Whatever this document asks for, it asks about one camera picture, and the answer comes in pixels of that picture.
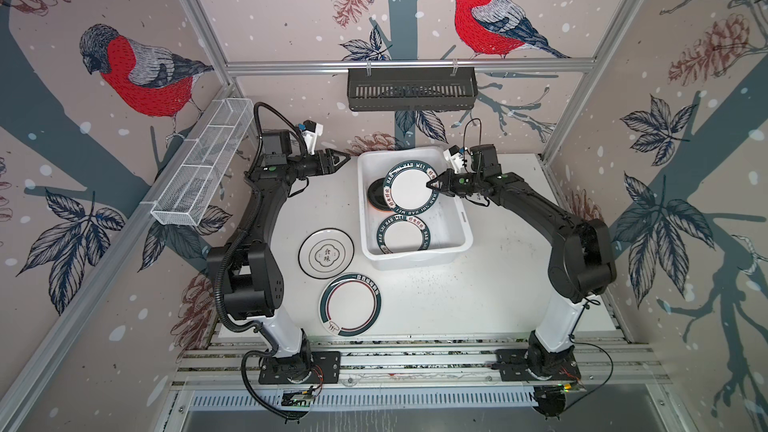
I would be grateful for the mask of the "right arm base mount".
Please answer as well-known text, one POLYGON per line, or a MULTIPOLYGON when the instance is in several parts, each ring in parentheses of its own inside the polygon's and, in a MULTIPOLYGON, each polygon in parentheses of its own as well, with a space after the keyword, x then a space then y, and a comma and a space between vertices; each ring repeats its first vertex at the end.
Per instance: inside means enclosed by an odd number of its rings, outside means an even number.
POLYGON ((500 349, 491 369, 500 373, 504 382, 515 381, 580 381, 581 373, 574 347, 550 353, 542 349, 500 349))

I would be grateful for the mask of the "white plate black line pattern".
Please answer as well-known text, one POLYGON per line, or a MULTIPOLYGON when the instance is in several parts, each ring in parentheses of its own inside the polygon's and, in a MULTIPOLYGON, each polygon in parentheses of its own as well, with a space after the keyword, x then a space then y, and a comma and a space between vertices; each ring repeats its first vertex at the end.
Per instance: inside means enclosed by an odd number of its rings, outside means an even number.
POLYGON ((355 255, 351 237, 338 228, 325 228, 310 234, 298 252, 299 267, 307 276, 326 280, 347 270, 355 255))

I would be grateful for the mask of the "white plate green lettered rim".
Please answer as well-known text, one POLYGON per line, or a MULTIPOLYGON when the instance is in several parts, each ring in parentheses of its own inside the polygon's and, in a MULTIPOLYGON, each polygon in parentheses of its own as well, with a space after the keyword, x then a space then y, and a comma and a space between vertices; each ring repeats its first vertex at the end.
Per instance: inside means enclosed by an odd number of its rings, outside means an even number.
POLYGON ((431 231, 417 216, 394 214, 378 226, 376 242, 384 254, 422 251, 431 245, 431 231))

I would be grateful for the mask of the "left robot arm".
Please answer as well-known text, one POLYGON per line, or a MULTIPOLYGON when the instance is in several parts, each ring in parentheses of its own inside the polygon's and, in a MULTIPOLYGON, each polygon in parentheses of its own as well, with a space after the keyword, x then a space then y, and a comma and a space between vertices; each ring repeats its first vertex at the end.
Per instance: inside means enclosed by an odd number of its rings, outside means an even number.
POLYGON ((270 249, 278 215, 298 181, 331 175, 351 156, 334 149, 294 155, 287 131, 265 133, 245 173, 251 196, 233 235, 207 256, 215 310, 233 333, 253 332, 268 348, 253 350, 261 359, 262 384, 317 381, 305 331, 281 310, 285 280, 270 249))

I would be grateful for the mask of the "white plate dark lettered rim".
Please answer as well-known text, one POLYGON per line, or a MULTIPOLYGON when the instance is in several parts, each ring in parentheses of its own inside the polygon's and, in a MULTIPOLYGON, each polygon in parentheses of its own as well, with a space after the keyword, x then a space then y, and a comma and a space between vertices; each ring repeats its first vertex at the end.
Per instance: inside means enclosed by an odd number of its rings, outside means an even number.
POLYGON ((436 178, 435 169, 424 161, 400 162, 384 176, 384 200, 396 214, 422 214, 437 202, 439 193, 427 186, 428 182, 436 178))

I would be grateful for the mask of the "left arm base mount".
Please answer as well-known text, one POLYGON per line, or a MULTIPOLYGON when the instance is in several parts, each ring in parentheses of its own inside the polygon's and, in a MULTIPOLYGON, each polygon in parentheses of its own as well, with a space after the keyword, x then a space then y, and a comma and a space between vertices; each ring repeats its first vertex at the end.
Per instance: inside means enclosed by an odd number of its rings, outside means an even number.
POLYGON ((341 354, 337 351, 296 354, 285 358, 264 358, 261 361, 260 385, 326 385, 339 380, 341 354))

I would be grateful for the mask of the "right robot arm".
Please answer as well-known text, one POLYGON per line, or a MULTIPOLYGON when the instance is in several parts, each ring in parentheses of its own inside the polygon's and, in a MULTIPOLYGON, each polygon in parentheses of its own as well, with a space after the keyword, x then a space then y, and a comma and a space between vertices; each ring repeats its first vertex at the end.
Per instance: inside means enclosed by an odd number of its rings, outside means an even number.
POLYGON ((529 336, 526 353, 529 373, 546 380, 573 360, 579 320, 616 280, 609 228, 600 219, 586 220, 566 211, 520 175, 504 172, 493 145, 472 147, 470 168, 457 146, 443 156, 448 168, 427 183, 429 189, 448 197, 480 195, 486 206, 495 204, 522 218, 551 246, 547 277, 555 294, 529 336))

